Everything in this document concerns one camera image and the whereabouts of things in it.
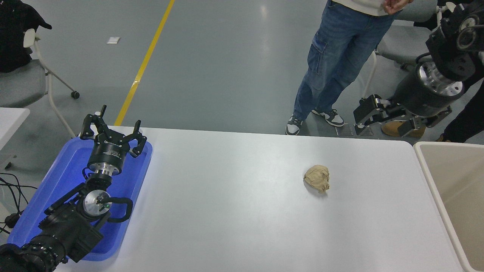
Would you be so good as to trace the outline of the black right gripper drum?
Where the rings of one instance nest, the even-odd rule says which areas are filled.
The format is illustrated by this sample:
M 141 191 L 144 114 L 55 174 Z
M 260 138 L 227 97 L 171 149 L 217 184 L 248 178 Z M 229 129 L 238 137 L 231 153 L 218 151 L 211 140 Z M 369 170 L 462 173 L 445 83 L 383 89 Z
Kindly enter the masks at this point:
M 431 117 L 449 107 L 463 95 L 462 82 L 423 79 L 419 74 L 408 74 L 398 85 L 393 102 L 416 116 Z

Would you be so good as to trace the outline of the person's right hand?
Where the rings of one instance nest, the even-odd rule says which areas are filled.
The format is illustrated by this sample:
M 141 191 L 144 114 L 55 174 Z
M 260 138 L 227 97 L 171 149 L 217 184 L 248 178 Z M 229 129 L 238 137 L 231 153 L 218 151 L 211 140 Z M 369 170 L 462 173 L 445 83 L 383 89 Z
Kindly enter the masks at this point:
M 413 0 L 384 0 L 382 7 L 387 14 L 395 14 L 411 3 Z

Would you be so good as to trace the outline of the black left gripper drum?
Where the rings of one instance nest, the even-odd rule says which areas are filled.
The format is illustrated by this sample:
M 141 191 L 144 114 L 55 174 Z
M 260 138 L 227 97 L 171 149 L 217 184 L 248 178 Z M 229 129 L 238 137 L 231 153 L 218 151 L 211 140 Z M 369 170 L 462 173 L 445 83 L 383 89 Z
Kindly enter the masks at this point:
M 130 145 L 123 139 L 124 134 L 118 132 L 102 133 L 95 136 L 95 145 L 88 160 L 89 169 L 96 165 L 108 164 L 115 169 L 122 169 Z

